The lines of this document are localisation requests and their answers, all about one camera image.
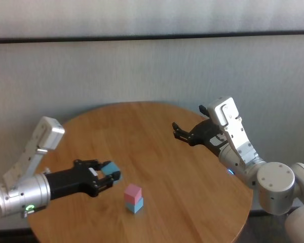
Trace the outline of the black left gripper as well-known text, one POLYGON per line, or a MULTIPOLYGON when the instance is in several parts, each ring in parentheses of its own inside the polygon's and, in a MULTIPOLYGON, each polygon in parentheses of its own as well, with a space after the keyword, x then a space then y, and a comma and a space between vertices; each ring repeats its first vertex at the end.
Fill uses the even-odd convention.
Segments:
POLYGON ((50 200, 85 193, 96 197, 101 192, 113 187, 121 178, 121 172, 112 172, 99 179, 96 171, 101 171, 104 163, 98 160, 75 160, 73 167, 67 170, 46 174, 50 187, 50 200))

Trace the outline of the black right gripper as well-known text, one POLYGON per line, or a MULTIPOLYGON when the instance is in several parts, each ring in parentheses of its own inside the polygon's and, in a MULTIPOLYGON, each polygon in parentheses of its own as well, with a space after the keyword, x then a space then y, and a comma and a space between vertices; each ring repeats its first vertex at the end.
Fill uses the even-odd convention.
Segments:
MULTIPOLYGON (((199 111, 209 117, 209 112, 204 105, 199 105, 199 111)), ((175 122, 172 123, 173 135, 176 139, 187 143, 189 146, 203 145, 214 155, 219 155, 221 148, 227 145, 227 139, 218 125, 211 119, 197 124, 190 133, 182 130, 175 122)))

